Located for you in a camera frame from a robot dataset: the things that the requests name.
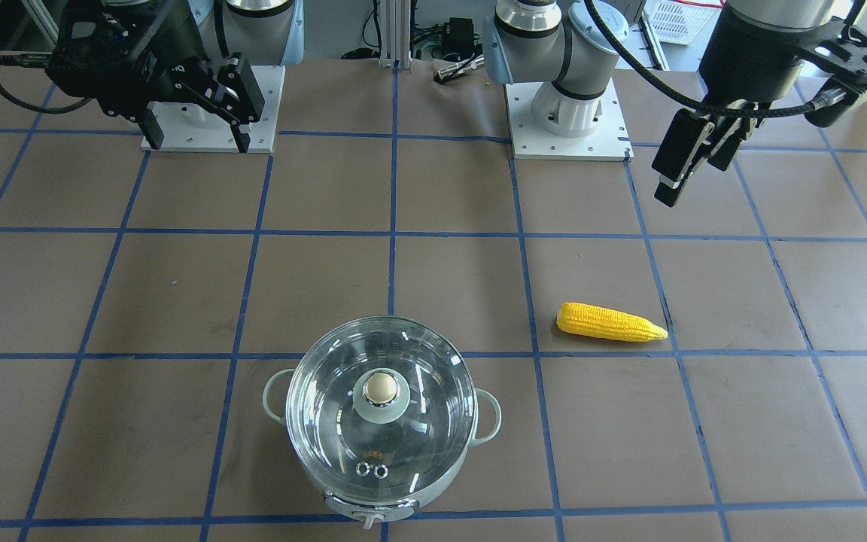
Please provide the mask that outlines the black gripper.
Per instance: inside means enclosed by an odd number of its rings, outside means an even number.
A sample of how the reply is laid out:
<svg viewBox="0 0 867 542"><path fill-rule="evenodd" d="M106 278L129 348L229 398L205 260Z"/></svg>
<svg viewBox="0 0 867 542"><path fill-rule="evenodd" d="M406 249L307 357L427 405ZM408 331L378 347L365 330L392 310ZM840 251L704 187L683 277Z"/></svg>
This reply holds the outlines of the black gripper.
<svg viewBox="0 0 867 542"><path fill-rule="evenodd" d="M164 142L152 102L196 104L226 121L241 154L265 105L243 54L210 64L190 8L65 8L46 75L66 95L138 123L151 150Z"/></svg>
<svg viewBox="0 0 867 542"><path fill-rule="evenodd" d="M841 96L809 123L828 127L867 100L867 31L857 22L862 8L837 17L832 8L723 8L701 58L698 72L706 86L702 102L736 107L771 104L787 95L805 62L829 73L823 90ZM754 131L754 119L699 116L680 109L653 159L659 175L654 198L677 204L686 182L706 157L725 172Z"/></svg>

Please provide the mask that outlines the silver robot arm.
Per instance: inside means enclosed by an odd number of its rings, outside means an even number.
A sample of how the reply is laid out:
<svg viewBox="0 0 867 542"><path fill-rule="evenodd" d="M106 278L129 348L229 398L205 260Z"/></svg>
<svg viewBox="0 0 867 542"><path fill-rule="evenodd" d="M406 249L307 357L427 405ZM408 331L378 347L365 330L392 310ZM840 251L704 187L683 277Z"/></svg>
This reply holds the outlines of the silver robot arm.
<svg viewBox="0 0 867 542"><path fill-rule="evenodd" d="M795 5L794 14L770 13L756 1L722 8L703 55L707 92L694 100L661 82L641 64L646 81L681 104L655 155L655 198L678 202L703 162L726 169L740 145L765 120L803 114L830 126L856 103L845 65L809 102L775 108L802 62L819 64L817 48L847 35L828 8ZM98 102L107 116L140 127L158 150L164 133L154 104L193 104L230 128L238 151L250 147L250 127L265 105L252 62L293 65L303 58L300 1L69 1L53 51L38 65L76 106ZM632 57L622 45L625 17L599 1L499 1L485 21L482 52L497 83L539 83L533 116L561 137L591 133L617 61Z"/></svg>
<svg viewBox="0 0 867 542"><path fill-rule="evenodd" d="M269 94L253 152L272 150L286 65L303 58L300 1L188 1L208 54L241 52ZM867 100L867 33L830 1L723 1L699 72L706 88L682 104L663 157L726 164L771 114L831 126ZM613 83L628 35L623 13L605 2L497 1L479 37L482 52L436 74L444 84L485 66L506 86L510 134L521 159L620 161L629 157Z"/></svg>

